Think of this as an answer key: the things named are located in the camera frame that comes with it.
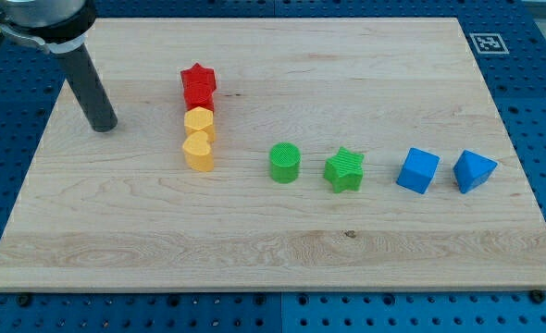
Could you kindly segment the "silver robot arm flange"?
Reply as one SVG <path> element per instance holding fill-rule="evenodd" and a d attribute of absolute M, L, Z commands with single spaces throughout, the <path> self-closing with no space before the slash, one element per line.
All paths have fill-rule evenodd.
<path fill-rule="evenodd" d="M 96 20 L 94 0 L 0 0 L 0 30 L 12 42 L 49 54 L 84 45 Z"/>

